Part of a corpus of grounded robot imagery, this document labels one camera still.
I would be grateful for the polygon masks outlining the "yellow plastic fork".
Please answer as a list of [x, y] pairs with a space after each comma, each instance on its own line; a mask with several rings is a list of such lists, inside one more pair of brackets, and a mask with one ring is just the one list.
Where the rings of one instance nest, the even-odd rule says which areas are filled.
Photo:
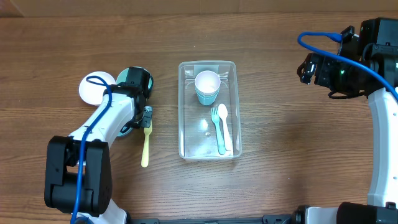
[[149, 165], [149, 138], [150, 134], [152, 133], [152, 125], [148, 128], [144, 128], [144, 147], [142, 150], [142, 158], [141, 158], [141, 166], [146, 168]]

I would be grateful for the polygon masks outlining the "white bowl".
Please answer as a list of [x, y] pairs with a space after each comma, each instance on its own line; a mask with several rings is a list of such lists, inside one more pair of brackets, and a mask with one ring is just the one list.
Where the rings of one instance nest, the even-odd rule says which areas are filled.
[[90, 76], [98, 76], [102, 78], [108, 85], [115, 84], [116, 80], [109, 73], [102, 71], [91, 72], [84, 79], [82, 79], [78, 89], [80, 98], [85, 103], [98, 106], [102, 103], [103, 93], [106, 87], [103, 86], [103, 82], [97, 78], [91, 78], [89, 81], [87, 81], [86, 79]]

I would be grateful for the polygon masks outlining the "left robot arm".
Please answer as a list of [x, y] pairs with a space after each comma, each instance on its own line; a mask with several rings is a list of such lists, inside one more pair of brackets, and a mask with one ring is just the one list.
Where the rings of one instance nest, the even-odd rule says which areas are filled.
[[129, 223], [127, 211], [112, 200], [109, 148], [123, 128], [148, 127], [146, 101], [151, 84], [105, 85], [102, 102], [69, 136], [47, 145], [44, 202], [71, 214], [71, 223]]

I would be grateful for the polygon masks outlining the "clear plastic container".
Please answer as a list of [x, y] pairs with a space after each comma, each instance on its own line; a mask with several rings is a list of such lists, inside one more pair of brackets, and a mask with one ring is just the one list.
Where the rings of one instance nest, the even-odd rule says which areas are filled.
[[[205, 70], [218, 74], [221, 85], [212, 105], [202, 105], [197, 97], [196, 76]], [[225, 104], [226, 119], [233, 150], [225, 155], [218, 152], [216, 129], [211, 120], [211, 109]], [[223, 123], [220, 118], [223, 134]], [[232, 159], [242, 154], [241, 118], [239, 111], [238, 77], [232, 61], [202, 60], [183, 62], [178, 67], [178, 139], [183, 159]]]

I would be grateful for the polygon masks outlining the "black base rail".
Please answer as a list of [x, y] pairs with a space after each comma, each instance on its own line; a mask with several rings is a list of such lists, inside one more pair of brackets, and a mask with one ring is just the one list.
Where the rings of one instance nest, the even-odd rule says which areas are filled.
[[127, 224], [294, 224], [305, 223], [298, 215], [264, 215], [251, 218], [202, 218], [160, 220], [158, 218], [132, 218], [127, 214]]

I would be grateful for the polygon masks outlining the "white plastic spoon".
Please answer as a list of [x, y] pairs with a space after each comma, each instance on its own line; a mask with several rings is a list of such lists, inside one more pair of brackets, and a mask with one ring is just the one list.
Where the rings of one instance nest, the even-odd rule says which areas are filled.
[[225, 104], [218, 105], [218, 115], [223, 123], [224, 143], [227, 151], [233, 150], [232, 140], [229, 135], [228, 125], [226, 119], [228, 117], [228, 110]]

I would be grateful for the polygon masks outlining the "light blue plastic cup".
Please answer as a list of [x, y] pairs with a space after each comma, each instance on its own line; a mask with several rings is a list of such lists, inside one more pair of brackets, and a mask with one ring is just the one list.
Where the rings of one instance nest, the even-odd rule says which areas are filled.
[[204, 93], [197, 91], [197, 97], [199, 102], [205, 106], [212, 105], [215, 102], [217, 96], [218, 96], [218, 91], [216, 91], [211, 95], [205, 95]]

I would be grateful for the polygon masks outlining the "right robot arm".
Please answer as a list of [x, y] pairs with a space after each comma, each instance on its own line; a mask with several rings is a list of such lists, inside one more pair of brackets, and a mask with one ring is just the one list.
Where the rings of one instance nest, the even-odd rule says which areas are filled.
[[305, 84], [330, 89], [333, 99], [368, 98], [373, 119], [373, 174], [365, 205], [300, 206], [292, 223], [397, 223], [397, 44], [339, 40], [337, 54], [300, 41], [311, 52], [298, 67]]

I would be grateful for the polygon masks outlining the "teal bowl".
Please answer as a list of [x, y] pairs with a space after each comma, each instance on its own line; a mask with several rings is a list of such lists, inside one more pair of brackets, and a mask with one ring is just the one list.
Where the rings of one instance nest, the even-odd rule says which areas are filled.
[[[128, 69], [128, 68], [125, 68], [125, 69], [118, 75], [118, 77], [117, 77], [117, 79], [116, 79], [116, 83], [117, 83], [118, 85], [119, 85], [120, 83], [125, 83], [124, 81], [125, 81], [125, 78], [126, 78], [126, 76], [127, 76], [127, 69]], [[134, 86], [134, 85], [131, 85], [131, 86], [136, 87], [136, 88], [140, 88], [140, 89], [142, 90], [144, 96], [145, 96], [147, 99], [149, 99], [150, 96], [151, 96], [151, 93], [152, 93], [153, 84], [152, 84], [152, 88], [149, 89], [149, 90], [148, 90], [148, 89], [142, 89], [142, 88], [139, 87], [139, 86]]]
[[122, 127], [122, 129], [120, 130], [120, 132], [118, 133], [118, 137], [123, 137], [126, 136], [127, 134], [129, 134], [132, 131], [132, 128], [129, 127], [128, 125], [125, 125]]

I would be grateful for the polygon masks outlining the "pale green fork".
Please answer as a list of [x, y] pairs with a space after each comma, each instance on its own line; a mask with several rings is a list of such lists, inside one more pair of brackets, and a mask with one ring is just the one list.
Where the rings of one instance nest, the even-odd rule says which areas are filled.
[[218, 115], [218, 109], [213, 107], [211, 109], [211, 120], [215, 125], [216, 129], [216, 138], [217, 138], [217, 145], [218, 145], [218, 152], [220, 155], [225, 155], [226, 148], [224, 144], [224, 139], [220, 129], [220, 117]]

